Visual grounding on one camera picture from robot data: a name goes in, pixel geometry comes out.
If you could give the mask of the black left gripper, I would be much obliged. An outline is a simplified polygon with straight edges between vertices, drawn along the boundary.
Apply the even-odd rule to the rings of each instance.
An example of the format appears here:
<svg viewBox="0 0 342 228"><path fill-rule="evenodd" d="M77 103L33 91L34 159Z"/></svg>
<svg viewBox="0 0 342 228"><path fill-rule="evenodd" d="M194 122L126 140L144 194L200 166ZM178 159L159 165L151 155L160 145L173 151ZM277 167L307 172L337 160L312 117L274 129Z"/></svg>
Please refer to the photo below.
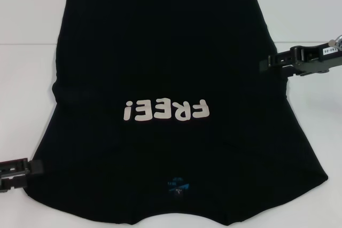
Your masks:
<svg viewBox="0 0 342 228"><path fill-rule="evenodd" d="M42 161L25 158L1 162L1 193L27 187L27 174L43 174Z"/></svg>

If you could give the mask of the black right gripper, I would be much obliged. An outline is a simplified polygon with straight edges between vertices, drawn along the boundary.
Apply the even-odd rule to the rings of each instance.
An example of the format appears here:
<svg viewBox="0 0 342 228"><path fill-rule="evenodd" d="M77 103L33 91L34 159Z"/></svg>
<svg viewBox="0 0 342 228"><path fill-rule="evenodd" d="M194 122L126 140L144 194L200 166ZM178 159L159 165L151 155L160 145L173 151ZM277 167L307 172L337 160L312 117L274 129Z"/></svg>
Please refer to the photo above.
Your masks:
<svg viewBox="0 0 342 228"><path fill-rule="evenodd" d="M259 72L295 73L296 69L329 69L341 66L341 49L328 43L317 46L295 46L272 54L259 62Z"/></svg>

